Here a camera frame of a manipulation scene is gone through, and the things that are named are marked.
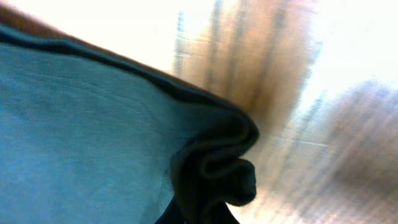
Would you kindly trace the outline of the black t-shirt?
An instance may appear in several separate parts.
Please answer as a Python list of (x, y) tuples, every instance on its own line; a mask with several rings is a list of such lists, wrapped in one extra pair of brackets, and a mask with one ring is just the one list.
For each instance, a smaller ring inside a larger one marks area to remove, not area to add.
[(1, 27), (1, 222), (234, 223), (256, 196), (253, 121), (229, 102), (70, 40)]

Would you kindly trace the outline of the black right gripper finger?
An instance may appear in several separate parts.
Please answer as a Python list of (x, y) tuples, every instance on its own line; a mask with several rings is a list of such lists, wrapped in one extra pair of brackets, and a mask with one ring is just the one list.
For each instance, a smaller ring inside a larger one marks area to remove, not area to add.
[(187, 221), (181, 213), (174, 197), (170, 201), (164, 213), (154, 224), (187, 224)]

